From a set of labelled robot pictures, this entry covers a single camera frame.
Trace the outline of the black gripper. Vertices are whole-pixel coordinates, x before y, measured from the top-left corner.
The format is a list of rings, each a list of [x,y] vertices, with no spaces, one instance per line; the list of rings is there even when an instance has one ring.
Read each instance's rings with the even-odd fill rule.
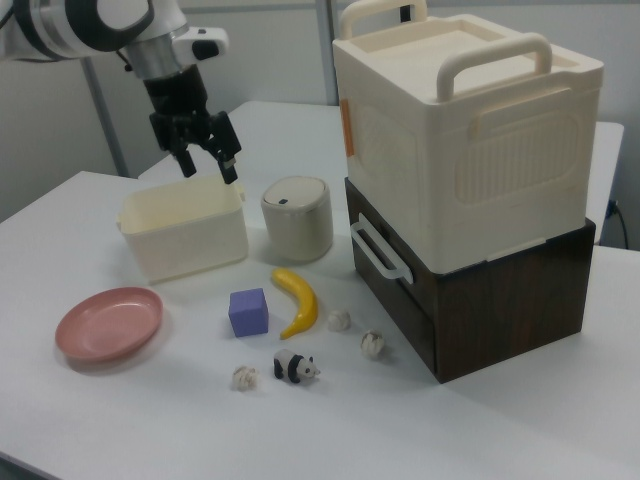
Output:
[[[185,139],[185,116],[194,114],[199,117],[199,146],[216,160],[224,183],[234,183],[238,179],[236,155],[242,147],[228,114],[220,111],[210,115],[207,111],[208,94],[199,68],[192,65],[143,84],[154,107],[149,119],[159,147],[174,157],[183,176],[196,173]]]

